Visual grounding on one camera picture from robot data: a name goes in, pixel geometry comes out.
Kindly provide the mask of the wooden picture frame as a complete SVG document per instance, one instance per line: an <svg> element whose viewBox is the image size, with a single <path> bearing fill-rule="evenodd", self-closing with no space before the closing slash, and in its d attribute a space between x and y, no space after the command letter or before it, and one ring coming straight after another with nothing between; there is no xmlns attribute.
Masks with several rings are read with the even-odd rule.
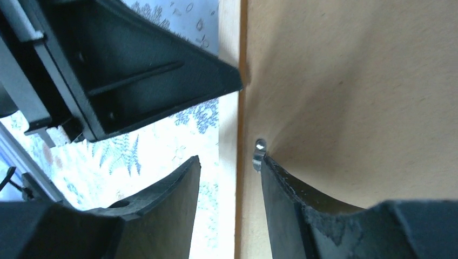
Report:
<svg viewBox="0 0 458 259"><path fill-rule="evenodd" d="M239 67L243 1L218 2L219 58ZM237 234L237 173L239 91L219 98L218 257L239 258Z"/></svg>

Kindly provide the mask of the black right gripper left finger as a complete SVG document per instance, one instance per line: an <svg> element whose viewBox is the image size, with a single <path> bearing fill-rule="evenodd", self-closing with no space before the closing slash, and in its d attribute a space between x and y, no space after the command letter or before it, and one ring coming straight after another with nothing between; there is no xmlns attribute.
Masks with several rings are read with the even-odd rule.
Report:
<svg viewBox="0 0 458 259"><path fill-rule="evenodd" d="M24 173L22 201L1 202L1 258L188 258L200 181L192 156L107 208L54 201Z"/></svg>

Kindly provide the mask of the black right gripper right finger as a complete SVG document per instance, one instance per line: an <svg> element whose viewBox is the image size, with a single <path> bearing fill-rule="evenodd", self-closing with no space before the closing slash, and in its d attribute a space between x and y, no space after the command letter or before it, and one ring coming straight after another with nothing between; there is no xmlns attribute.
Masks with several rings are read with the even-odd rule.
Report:
<svg viewBox="0 0 458 259"><path fill-rule="evenodd" d="M261 185L273 258L457 258L455 200L387 200L363 209L269 156Z"/></svg>

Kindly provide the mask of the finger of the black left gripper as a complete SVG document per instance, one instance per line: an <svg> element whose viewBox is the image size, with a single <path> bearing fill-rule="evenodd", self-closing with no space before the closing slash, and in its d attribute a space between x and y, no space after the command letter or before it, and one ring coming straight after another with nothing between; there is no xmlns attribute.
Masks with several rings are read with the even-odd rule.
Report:
<svg viewBox="0 0 458 259"><path fill-rule="evenodd" d="M91 142L240 91L239 70L121 1L37 1L71 113Z"/></svg>

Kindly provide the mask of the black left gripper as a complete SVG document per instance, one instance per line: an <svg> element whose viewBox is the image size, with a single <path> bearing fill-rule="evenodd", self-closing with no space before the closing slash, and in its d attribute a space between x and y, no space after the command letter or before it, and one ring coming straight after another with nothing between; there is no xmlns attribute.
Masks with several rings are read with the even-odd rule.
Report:
<svg viewBox="0 0 458 259"><path fill-rule="evenodd" d="M84 140L83 126L57 88L60 78L45 45L20 1L1 1L1 117L20 111L25 135L39 136L49 147Z"/></svg>

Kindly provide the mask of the brown cardboard backing board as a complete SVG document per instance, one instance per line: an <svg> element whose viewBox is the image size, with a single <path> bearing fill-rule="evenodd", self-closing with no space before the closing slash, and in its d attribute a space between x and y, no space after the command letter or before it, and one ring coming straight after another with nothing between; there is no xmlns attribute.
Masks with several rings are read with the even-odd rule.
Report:
<svg viewBox="0 0 458 259"><path fill-rule="evenodd" d="M248 1L237 258L271 258L254 143L369 207L457 198L457 1Z"/></svg>

